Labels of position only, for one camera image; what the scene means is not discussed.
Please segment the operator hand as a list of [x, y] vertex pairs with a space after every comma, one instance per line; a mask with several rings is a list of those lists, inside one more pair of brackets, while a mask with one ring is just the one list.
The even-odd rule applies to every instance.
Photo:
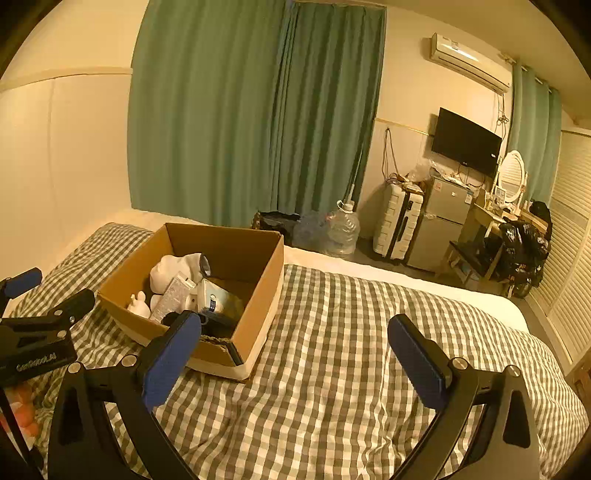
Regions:
[[35, 407], [32, 400], [32, 388], [21, 383], [3, 390], [21, 433], [30, 439], [39, 435], [39, 425], [35, 420]]

